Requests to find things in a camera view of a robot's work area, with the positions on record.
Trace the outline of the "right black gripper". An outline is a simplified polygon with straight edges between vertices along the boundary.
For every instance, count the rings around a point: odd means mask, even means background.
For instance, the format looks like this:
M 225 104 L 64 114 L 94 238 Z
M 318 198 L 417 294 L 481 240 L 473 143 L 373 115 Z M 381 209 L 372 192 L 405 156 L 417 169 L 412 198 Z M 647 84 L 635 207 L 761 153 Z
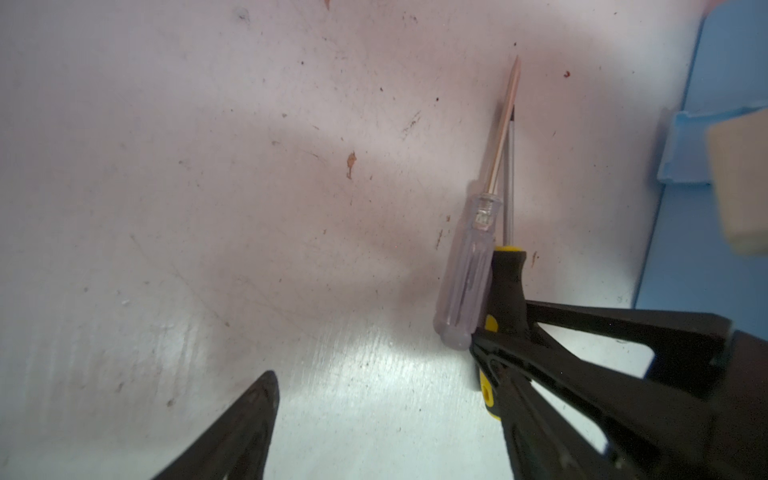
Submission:
M 654 358 L 645 377 L 713 384 L 688 393 L 507 335 L 477 331 L 470 352 L 495 387 L 517 479 L 765 479 L 767 342 L 711 313 L 527 302 L 534 322 L 630 341 Z M 599 453 L 535 389 L 590 418 L 619 457 Z

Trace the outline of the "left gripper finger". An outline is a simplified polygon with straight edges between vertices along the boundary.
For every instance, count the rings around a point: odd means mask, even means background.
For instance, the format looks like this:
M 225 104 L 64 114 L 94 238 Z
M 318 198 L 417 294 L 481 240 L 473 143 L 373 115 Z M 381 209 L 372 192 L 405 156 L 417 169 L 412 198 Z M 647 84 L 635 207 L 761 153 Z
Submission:
M 276 374 L 264 372 L 158 479 L 261 479 L 279 407 Z

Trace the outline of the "blue plastic tool box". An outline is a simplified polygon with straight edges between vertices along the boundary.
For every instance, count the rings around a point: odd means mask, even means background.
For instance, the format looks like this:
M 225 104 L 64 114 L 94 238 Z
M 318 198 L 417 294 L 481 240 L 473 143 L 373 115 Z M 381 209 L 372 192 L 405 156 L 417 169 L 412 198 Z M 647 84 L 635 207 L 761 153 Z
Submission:
M 706 132 L 767 107 L 767 4 L 724 1 L 703 20 L 682 108 L 669 123 L 656 179 L 662 194 L 637 309 L 714 313 L 767 336 L 767 259 L 728 245 Z

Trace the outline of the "black yellow screwdriver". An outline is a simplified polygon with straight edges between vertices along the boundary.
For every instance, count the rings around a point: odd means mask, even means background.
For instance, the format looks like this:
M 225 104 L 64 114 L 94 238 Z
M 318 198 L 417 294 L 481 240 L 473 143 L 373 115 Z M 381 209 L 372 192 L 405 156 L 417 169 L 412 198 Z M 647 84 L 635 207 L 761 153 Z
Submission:
M 514 225 L 514 139 L 515 114 L 507 122 L 506 153 L 502 167 L 503 207 L 502 245 L 495 248 L 492 265 L 487 315 L 483 328 L 494 333 L 513 335 L 518 323 L 526 317 L 522 286 L 522 269 L 527 254 L 513 245 Z

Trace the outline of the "clear handled tester screwdriver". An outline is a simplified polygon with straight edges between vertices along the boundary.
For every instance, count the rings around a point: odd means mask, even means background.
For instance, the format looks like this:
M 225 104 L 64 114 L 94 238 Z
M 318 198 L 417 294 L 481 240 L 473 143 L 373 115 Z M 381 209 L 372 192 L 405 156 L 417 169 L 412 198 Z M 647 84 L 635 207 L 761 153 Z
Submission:
M 468 199 L 458 254 L 448 276 L 445 306 L 436 321 L 435 330 L 442 343 L 457 351 L 470 347 L 472 335 L 484 318 L 498 225 L 503 227 L 502 244 L 512 243 L 515 102 L 521 73 L 522 61 L 517 57 L 502 103 L 488 175 L 483 189 Z

